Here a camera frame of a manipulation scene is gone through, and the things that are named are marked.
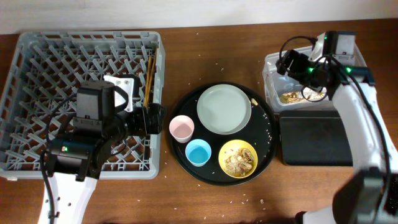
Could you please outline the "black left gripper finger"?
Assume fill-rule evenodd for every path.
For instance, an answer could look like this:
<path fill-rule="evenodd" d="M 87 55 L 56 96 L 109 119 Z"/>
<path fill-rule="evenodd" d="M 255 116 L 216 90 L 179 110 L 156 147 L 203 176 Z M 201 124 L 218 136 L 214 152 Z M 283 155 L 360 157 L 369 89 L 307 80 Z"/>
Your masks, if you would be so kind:
<path fill-rule="evenodd" d="M 147 106 L 147 114 L 150 116 L 165 116 L 166 108 L 158 103 L 149 103 Z"/>
<path fill-rule="evenodd" d="M 162 132 L 164 126 L 164 117 L 154 116 L 149 118 L 148 133 L 159 134 Z"/>

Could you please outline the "gold foil wrapper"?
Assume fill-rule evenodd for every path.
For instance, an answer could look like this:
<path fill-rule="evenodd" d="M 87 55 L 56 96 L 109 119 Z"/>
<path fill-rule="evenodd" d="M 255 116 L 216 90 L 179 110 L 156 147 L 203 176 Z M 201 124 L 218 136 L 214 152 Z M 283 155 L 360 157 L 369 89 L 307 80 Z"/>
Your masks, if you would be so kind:
<path fill-rule="evenodd" d="M 299 103 L 303 101 L 315 102 L 321 100 L 325 94 L 323 92 L 303 92 L 293 91 L 289 93 L 284 93 L 279 97 L 279 100 L 283 104 Z"/>

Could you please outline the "blue cup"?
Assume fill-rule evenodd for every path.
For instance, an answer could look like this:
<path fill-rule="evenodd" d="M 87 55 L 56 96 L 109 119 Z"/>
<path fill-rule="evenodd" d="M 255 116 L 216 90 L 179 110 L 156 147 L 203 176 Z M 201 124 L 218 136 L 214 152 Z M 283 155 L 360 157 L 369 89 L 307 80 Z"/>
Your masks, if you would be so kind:
<path fill-rule="evenodd" d="M 202 139 L 190 141 L 185 148 L 185 156 L 195 167 L 204 166 L 211 157 L 211 146 Z"/>

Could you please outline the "yellow bowl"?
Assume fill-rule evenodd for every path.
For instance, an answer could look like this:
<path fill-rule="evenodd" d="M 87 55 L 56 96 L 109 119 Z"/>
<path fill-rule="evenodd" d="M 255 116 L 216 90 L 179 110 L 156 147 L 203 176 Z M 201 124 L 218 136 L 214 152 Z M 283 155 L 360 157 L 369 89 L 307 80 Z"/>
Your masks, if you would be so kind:
<path fill-rule="evenodd" d="M 218 162 L 225 174 L 235 179 L 243 179 L 256 170 L 258 156 L 248 142 L 237 139 L 228 141 L 221 147 Z"/>

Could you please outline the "nut shell food scraps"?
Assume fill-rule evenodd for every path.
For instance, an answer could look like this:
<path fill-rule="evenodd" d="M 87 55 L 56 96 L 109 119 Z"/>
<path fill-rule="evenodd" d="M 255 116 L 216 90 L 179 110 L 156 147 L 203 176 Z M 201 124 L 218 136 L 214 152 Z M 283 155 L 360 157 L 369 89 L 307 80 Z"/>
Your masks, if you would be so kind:
<path fill-rule="evenodd" d="M 254 164 L 254 156 L 247 148 L 229 149 L 224 157 L 225 170 L 233 177 L 244 177 Z"/>

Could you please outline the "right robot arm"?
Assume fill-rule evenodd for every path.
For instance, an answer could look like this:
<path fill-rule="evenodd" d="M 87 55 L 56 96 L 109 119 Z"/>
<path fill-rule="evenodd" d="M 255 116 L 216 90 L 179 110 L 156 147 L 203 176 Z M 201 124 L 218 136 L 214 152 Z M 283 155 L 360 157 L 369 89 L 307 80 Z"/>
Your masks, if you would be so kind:
<path fill-rule="evenodd" d="M 280 49 L 277 73 L 304 87 L 326 89 L 346 131 L 354 174 L 329 207 L 299 212 L 296 223 L 397 223 L 397 149 L 377 103 L 374 77 L 354 64 L 356 33 L 326 31 L 309 37 L 306 56 Z"/>

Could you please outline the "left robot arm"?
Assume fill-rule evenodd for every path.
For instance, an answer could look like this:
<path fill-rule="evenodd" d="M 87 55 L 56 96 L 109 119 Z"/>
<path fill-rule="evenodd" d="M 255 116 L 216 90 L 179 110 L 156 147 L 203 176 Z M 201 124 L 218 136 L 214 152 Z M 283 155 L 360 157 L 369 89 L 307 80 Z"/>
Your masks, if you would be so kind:
<path fill-rule="evenodd" d="M 68 115 L 40 155 L 45 188 L 39 223 L 81 223 L 102 166 L 114 156 L 111 147 L 128 136 L 163 129 L 164 106 L 151 103 L 127 112 L 131 97 L 111 82 L 83 82 L 64 102 L 73 98 L 76 112 Z"/>

